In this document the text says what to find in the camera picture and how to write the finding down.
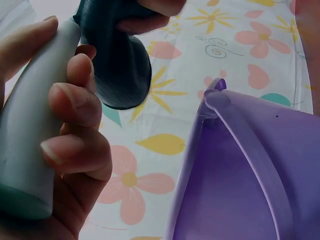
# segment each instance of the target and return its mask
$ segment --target white cylindrical object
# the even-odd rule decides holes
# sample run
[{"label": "white cylindrical object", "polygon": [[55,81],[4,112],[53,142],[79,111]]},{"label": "white cylindrical object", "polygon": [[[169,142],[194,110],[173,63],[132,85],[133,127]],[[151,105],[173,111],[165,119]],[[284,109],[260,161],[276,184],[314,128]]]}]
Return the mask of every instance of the white cylindrical object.
[{"label": "white cylindrical object", "polygon": [[54,83],[66,82],[81,30],[63,22],[56,36],[28,64],[0,119],[0,210],[24,219],[44,219],[53,208],[54,170],[40,143],[59,135],[61,121],[48,103]]}]

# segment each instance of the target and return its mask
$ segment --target teal base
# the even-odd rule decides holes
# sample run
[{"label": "teal base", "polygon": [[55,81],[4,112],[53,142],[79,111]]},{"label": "teal base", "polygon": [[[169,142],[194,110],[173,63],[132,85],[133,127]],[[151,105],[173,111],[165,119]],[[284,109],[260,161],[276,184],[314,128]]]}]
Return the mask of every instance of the teal base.
[{"label": "teal base", "polygon": [[42,200],[0,183],[0,211],[25,220],[47,219],[52,208]]}]

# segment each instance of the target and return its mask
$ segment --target hand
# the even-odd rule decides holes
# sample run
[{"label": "hand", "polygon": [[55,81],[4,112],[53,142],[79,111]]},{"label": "hand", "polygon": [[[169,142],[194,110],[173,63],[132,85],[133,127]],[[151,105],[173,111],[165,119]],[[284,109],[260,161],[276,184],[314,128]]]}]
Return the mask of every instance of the hand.
[{"label": "hand", "polygon": [[137,0],[147,9],[159,13],[145,19],[126,19],[119,23],[118,29],[129,34],[144,34],[166,26],[170,17],[178,15],[187,0]]},{"label": "hand", "polygon": [[[56,34],[52,17],[26,26],[0,42],[0,100],[5,83]],[[52,217],[15,219],[0,212],[1,240],[76,240],[112,172],[110,146],[98,132],[102,106],[94,95],[93,46],[79,46],[67,66],[68,83],[52,86],[48,102],[64,124],[60,136],[41,144],[48,165],[56,170]]]}]

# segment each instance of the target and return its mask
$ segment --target purple plastic basin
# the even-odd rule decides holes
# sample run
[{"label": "purple plastic basin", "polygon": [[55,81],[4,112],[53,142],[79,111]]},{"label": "purple plastic basin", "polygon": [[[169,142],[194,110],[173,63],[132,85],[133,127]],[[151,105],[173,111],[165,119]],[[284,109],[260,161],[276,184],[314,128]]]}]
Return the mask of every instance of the purple plastic basin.
[{"label": "purple plastic basin", "polygon": [[226,90],[204,94],[166,240],[319,240],[320,118]]}]

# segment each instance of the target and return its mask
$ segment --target dark teal silicone object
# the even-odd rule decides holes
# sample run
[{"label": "dark teal silicone object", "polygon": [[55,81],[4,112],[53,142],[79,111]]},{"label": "dark teal silicone object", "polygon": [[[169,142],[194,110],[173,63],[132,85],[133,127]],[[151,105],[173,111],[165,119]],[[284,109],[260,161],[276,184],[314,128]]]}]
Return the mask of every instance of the dark teal silicone object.
[{"label": "dark teal silicone object", "polygon": [[130,109],[146,98],[152,77],[148,53],[139,39],[115,28],[122,19],[155,14],[137,0],[81,0],[73,17],[81,43],[95,46],[97,95],[113,109]]}]

